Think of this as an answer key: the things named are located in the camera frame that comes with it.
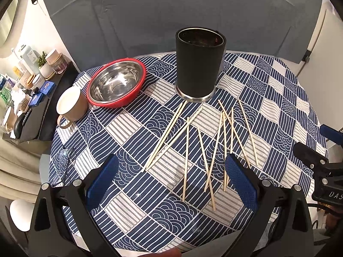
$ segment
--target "wooden chopstick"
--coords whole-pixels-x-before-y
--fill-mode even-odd
[[[188,171],[188,146],[189,146],[189,124],[186,130],[186,158],[185,158],[185,174],[184,174],[184,189],[182,192],[182,202],[185,201],[186,198],[186,187],[187,187],[187,171]]]
[[[178,106],[174,116],[172,117],[172,119],[170,120],[168,126],[164,130],[164,133],[162,134],[161,138],[157,142],[154,150],[152,151],[151,155],[149,156],[148,160],[146,161],[146,163],[145,163],[144,167],[142,168],[141,172],[143,172],[153,162],[154,158],[156,157],[156,155],[158,154],[160,148],[162,147],[164,141],[167,139],[170,131],[172,130],[172,128],[176,124],[176,121],[179,118],[179,116],[181,115],[181,113],[182,113],[183,109],[185,108],[186,104],[187,104],[187,101],[184,101],[184,102],[180,103],[180,105]]]
[[[250,130],[250,125],[248,123],[248,119],[247,119],[247,116],[245,115],[245,111],[243,109],[243,105],[241,103],[241,100],[240,99],[237,99],[238,100],[238,103],[241,107],[241,110],[243,112],[243,116],[244,116],[244,120],[245,120],[245,123],[247,124],[247,129],[248,129],[248,132],[249,132],[249,135],[250,135],[250,139],[251,139],[251,144],[253,145],[253,151],[254,151],[254,156],[255,156],[255,161],[256,161],[256,166],[258,167],[258,158],[257,158],[257,153],[256,153],[256,149],[255,149],[255,144],[254,144],[254,139],[253,139],[253,134]]]
[[[227,173],[226,173],[226,170],[225,170],[225,160],[226,160],[226,157],[227,157],[227,147],[226,147],[226,125],[225,125],[225,117],[223,119],[223,131],[224,131],[224,180],[223,180],[223,190],[224,192],[226,192],[226,181],[227,181]]]
[[[206,169],[206,175],[208,176],[209,174],[209,165],[207,164],[207,159],[206,159],[206,154],[205,154],[205,150],[204,150],[204,144],[202,143],[202,137],[201,137],[201,132],[200,129],[198,129],[198,135],[199,135],[199,140],[200,140],[200,146],[201,146],[201,151],[202,151],[202,157],[204,158],[204,165],[205,165],[205,169]],[[213,194],[213,188],[212,188],[212,182],[210,180],[209,183],[209,188],[210,188],[210,194],[211,194],[211,200],[212,200],[212,207],[213,210],[215,211],[215,201],[214,201],[214,194]]]
[[[160,160],[160,158],[166,153],[167,150],[170,149],[170,147],[175,143],[175,141],[181,136],[181,134],[187,129],[187,127],[192,123],[192,121],[196,118],[196,116],[201,112],[202,106],[199,107],[199,109],[193,114],[191,119],[189,120],[189,123],[186,123],[184,127],[182,127],[179,130],[179,133],[174,137],[174,139],[167,145],[167,147],[158,155],[158,157],[151,163],[149,167],[146,168],[146,170],[150,169],[157,161]]]
[[[231,108],[231,121],[232,125],[234,125],[234,108]],[[233,152],[233,143],[234,143],[234,127],[231,127],[231,142],[230,142],[230,153]],[[229,185],[229,177],[227,177],[226,185]]]
[[[227,115],[227,112],[226,112],[226,110],[225,110],[225,108],[224,108],[222,102],[221,102],[220,100],[218,100],[218,102],[219,102],[219,104],[220,104],[222,110],[224,111],[224,114],[226,115],[226,118],[229,120],[229,123],[230,123],[231,127],[233,127],[234,134],[235,134],[235,136],[236,136],[236,138],[237,138],[238,144],[240,145],[240,147],[241,147],[241,149],[242,149],[242,152],[243,152],[243,155],[244,155],[244,157],[245,157],[245,160],[246,160],[246,162],[247,162],[247,164],[248,164],[248,167],[251,168],[249,159],[248,159],[248,157],[247,157],[247,155],[246,155],[246,153],[245,153],[245,150],[244,150],[244,147],[243,147],[243,145],[242,145],[242,142],[241,142],[241,140],[239,139],[239,136],[238,136],[238,134],[237,134],[237,132],[236,132],[236,130],[235,130],[235,128],[234,128],[234,124],[233,124],[233,122],[230,120],[229,115]]]
[[[220,113],[219,126],[218,126],[218,132],[217,132],[217,140],[216,140],[215,145],[214,145],[214,151],[213,151],[213,156],[212,156],[210,171],[209,171],[209,174],[208,174],[208,176],[207,176],[207,181],[206,181],[206,184],[205,184],[204,191],[207,190],[207,187],[209,186],[209,182],[210,182],[210,179],[211,179],[211,174],[212,174],[213,164],[214,164],[214,160],[215,160],[215,155],[216,155],[216,153],[217,153],[217,148],[218,148],[218,142],[219,142],[219,136],[220,136],[220,129],[222,128],[222,120],[223,120],[223,113],[221,112],[221,113]]]

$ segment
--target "blue gripper pad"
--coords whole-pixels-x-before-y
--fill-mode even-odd
[[[86,191],[86,208],[89,211],[100,205],[102,198],[119,170],[118,158],[115,155],[108,161],[106,159],[102,166],[103,165],[105,165],[105,167],[102,167],[98,177]]]
[[[339,131],[330,128],[327,125],[321,125],[319,128],[319,133],[337,145],[343,145],[343,134]]]
[[[234,160],[234,158],[231,154],[226,157],[225,170],[244,206],[255,212],[258,209],[257,191],[246,177],[243,170],[239,167],[239,164],[236,163],[238,160]]]

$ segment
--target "potted plant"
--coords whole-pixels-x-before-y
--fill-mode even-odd
[[[54,73],[54,70],[47,63],[45,59],[46,56],[47,54],[43,51],[42,55],[38,57],[37,63],[40,73],[44,76],[44,78],[49,78]]]

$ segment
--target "blue and white tablecloth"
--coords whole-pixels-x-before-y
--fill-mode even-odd
[[[175,54],[138,59],[148,71],[138,97],[119,109],[90,106],[83,119],[72,127],[56,129],[51,150],[50,182],[58,182],[64,173],[59,157],[63,145],[77,153],[76,161],[68,170],[70,181],[83,179],[109,153],[119,158],[119,174],[101,205],[92,210],[94,219],[114,247],[161,252],[178,246],[187,251],[245,225],[251,210],[243,206],[234,189],[223,191],[223,131],[212,172],[215,212],[209,191],[203,192],[206,172],[196,127],[202,132],[210,163],[221,114],[218,99],[228,112],[234,107],[235,129],[253,171],[274,185],[291,187],[298,183],[305,195],[312,194],[312,171],[294,157],[292,147],[300,141],[327,156],[325,139],[319,134],[318,118],[297,78],[280,59],[269,56],[226,54],[216,93],[210,101],[202,104],[203,111],[190,127],[185,202],[181,201],[181,196],[186,133],[153,168],[141,173],[182,99],[174,91]],[[85,93],[88,81],[99,68],[80,73],[74,85]],[[237,97],[243,103],[253,132],[258,165]],[[198,107],[200,104],[196,103],[186,105],[167,142]],[[228,124],[226,132],[229,140]],[[234,152],[246,165],[236,139]],[[72,232],[79,234],[68,208],[65,208],[65,214]],[[277,214],[276,208],[271,220]]]

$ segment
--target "blue box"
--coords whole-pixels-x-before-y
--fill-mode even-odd
[[[48,95],[55,88],[56,84],[51,81],[45,81],[44,85],[39,89],[40,93]]]
[[[39,105],[40,101],[42,100],[44,94],[43,93],[38,93],[38,94],[35,94],[33,95],[30,103],[29,103],[29,106],[32,107],[32,106],[37,106]]]

